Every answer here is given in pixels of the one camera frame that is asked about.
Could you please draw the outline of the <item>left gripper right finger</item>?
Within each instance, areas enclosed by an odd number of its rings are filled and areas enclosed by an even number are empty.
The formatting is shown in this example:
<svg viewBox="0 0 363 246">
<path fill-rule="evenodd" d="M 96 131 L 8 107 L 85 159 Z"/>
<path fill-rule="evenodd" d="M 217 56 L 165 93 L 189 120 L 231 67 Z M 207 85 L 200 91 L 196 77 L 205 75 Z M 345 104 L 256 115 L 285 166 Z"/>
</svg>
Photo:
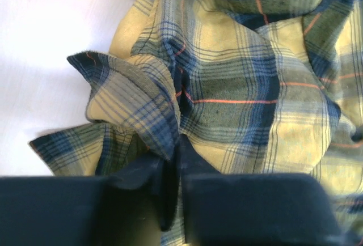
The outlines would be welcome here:
<svg viewBox="0 0 363 246">
<path fill-rule="evenodd" d="M 304 173 L 226 175 L 180 137 L 184 233 L 192 245 L 361 245 Z"/>
</svg>

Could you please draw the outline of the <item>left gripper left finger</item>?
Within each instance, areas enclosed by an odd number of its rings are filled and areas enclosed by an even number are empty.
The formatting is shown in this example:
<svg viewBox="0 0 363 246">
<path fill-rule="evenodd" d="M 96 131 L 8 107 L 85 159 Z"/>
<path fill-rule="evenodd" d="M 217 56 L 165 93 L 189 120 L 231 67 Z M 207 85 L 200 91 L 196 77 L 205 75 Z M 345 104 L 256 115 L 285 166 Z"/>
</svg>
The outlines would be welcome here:
<svg viewBox="0 0 363 246">
<path fill-rule="evenodd" d="M 2 245 L 158 245 L 178 194 L 176 158 L 147 153 L 109 176 L 1 178 Z"/>
</svg>

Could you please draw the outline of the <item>yellow plaid long sleeve shirt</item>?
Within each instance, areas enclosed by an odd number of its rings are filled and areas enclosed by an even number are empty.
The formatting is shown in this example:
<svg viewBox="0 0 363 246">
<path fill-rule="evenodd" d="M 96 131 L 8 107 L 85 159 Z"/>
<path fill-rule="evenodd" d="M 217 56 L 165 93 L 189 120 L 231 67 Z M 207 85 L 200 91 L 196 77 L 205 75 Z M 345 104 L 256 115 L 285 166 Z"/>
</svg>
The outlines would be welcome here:
<svg viewBox="0 0 363 246">
<path fill-rule="evenodd" d="M 108 175 L 185 134 L 225 174 L 302 172 L 362 244 L 362 0 L 136 0 L 68 62 L 88 124 L 34 139 L 55 175 Z"/>
</svg>

